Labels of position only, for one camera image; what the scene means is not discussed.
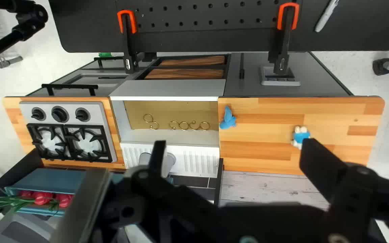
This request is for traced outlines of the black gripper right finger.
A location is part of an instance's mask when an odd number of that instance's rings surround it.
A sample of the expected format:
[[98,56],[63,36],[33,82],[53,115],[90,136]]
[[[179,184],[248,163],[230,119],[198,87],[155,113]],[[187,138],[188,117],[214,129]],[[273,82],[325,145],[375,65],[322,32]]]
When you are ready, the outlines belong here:
[[303,141],[300,169],[326,200],[338,200],[348,194],[345,180],[352,167],[319,141]]

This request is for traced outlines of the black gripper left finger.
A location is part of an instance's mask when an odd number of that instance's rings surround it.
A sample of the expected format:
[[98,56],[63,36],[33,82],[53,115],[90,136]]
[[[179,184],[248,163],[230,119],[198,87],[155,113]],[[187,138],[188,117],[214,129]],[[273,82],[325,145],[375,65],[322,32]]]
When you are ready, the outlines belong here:
[[163,164],[167,152],[167,142],[165,141],[156,141],[153,146],[153,152],[149,161],[149,171],[153,175],[160,176],[163,173]]

